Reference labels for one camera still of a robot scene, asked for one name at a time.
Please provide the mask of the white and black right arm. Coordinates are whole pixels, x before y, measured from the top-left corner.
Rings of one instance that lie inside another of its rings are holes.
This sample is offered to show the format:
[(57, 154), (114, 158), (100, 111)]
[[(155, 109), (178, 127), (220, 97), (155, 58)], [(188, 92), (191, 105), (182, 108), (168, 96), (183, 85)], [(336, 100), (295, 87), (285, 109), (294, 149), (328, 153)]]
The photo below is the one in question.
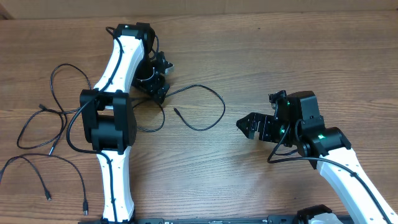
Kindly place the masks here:
[(312, 91), (273, 93), (273, 115), (249, 113), (236, 126), (248, 138), (273, 142), (267, 162), (309, 161), (331, 185), (354, 223), (397, 223), (397, 213), (371, 182), (352, 144), (337, 128), (326, 128)]

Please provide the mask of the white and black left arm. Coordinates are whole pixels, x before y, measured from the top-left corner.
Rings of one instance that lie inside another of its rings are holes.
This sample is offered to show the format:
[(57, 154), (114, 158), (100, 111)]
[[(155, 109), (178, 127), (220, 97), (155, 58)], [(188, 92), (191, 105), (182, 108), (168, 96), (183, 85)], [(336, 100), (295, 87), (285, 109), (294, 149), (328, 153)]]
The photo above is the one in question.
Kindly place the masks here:
[(133, 223), (129, 156), (137, 123), (130, 89), (162, 104), (170, 88), (165, 74), (173, 64), (153, 49), (159, 40), (150, 24), (119, 24), (109, 31), (113, 52), (98, 83), (81, 92), (80, 114), (86, 141), (101, 166), (104, 210), (99, 223)]

